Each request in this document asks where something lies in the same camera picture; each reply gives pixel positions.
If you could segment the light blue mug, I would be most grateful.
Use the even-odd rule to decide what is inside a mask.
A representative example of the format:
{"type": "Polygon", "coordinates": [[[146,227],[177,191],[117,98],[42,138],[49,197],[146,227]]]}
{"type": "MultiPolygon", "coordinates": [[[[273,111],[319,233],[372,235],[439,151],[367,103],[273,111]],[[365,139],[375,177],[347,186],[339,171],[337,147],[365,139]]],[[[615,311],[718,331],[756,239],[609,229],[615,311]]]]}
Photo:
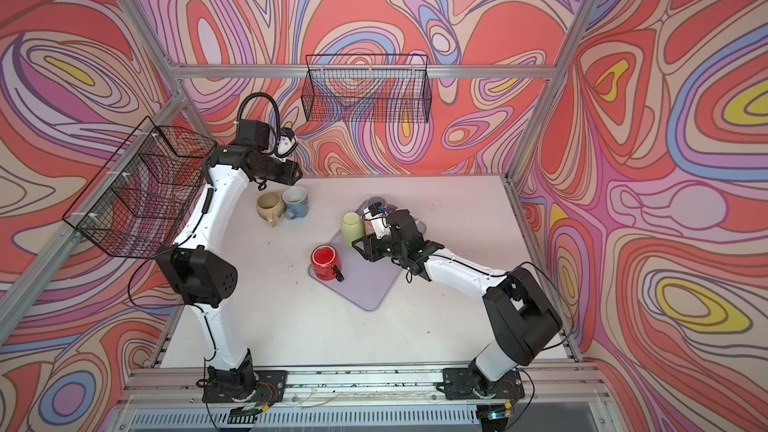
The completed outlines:
{"type": "Polygon", "coordinates": [[[285,203],[285,218],[303,219],[309,213],[308,192],[302,186],[291,186],[282,194],[285,203]]]}

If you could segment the beige speckled mug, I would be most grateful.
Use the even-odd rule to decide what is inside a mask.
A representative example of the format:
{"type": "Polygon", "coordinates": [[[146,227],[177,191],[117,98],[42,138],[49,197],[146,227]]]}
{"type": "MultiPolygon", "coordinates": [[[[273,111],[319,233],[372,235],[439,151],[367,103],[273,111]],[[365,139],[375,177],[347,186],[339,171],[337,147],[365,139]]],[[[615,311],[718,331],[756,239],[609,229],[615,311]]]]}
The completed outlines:
{"type": "Polygon", "coordinates": [[[257,200],[258,215],[269,225],[275,228],[284,218],[286,205],[280,194],[267,192],[259,196],[257,200]]]}

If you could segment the red mug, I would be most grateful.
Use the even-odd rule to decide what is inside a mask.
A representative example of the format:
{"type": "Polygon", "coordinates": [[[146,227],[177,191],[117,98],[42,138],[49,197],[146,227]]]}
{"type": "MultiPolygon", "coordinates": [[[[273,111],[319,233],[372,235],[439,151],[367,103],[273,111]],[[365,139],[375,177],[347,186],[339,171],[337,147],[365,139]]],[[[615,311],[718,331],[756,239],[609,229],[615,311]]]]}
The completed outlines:
{"type": "Polygon", "coordinates": [[[328,244],[317,246],[310,256],[315,277],[321,281],[343,282],[345,280],[337,250],[328,244]]]}

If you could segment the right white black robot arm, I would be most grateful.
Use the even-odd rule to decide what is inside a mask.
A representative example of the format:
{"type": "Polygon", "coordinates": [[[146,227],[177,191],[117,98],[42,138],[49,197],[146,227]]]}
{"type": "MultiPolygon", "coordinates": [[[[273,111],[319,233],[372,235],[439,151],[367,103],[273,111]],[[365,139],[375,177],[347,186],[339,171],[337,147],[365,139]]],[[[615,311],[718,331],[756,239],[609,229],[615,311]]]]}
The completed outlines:
{"type": "Polygon", "coordinates": [[[436,389],[449,400],[491,399],[518,378],[563,328],[555,305],[524,265],[494,269],[456,255],[426,239],[406,209],[389,211],[382,203],[367,207],[362,220],[373,232],[352,247],[368,262],[389,259],[412,279],[420,277],[480,301],[493,340],[464,368],[443,370],[436,389]]]}

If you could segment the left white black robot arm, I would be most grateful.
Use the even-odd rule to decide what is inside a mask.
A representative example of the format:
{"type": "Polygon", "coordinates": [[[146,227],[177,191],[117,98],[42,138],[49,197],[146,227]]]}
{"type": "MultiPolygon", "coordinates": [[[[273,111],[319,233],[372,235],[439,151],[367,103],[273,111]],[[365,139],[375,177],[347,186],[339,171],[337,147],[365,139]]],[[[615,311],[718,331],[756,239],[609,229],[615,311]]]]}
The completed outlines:
{"type": "Polygon", "coordinates": [[[271,123],[246,118],[247,107],[256,99],[277,104],[265,92],[242,100],[235,138],[215,147],[203,161],[204,192],[187,224],[170,246],[150,257],[202,328],[207,349],[196,385],[205,404],[253,402],[267,408],[281,398],[276,385],[260,380],[254,370],[230,303],[238,272],[221,255],[228,223],[250,184],[260,190],[271,182],[293,186],[303,176],[290,158],[297,147],[295,134],[283,128],[280,111],[274,109],[271,123]]]}

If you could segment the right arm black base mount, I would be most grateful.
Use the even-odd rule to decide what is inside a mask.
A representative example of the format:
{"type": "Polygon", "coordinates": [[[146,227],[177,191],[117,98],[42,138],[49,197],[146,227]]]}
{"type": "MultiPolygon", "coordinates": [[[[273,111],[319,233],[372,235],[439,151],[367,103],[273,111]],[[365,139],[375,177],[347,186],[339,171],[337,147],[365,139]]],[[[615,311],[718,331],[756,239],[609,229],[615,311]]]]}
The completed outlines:
{"type": "Polygon", "coordinates": [[[523,381],[517,369],[508,371],[498,380],[489,380],[470,367],[442,370],[442,381],[435,389],[448,400],[505,399],[512,403],[526,397],[523,381]]]}

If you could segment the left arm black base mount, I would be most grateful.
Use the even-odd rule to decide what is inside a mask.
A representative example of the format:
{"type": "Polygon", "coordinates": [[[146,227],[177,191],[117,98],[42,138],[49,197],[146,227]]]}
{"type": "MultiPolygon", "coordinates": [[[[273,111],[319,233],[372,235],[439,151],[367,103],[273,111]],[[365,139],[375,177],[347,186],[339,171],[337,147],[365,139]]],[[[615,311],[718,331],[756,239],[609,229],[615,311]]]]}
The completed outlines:
{"type": "Polygon", "coordinates": [[[286,370],[238,373],[209,368],[198,384],[206,404],[274,404],[283,400],[287,378],[286,370]]]}

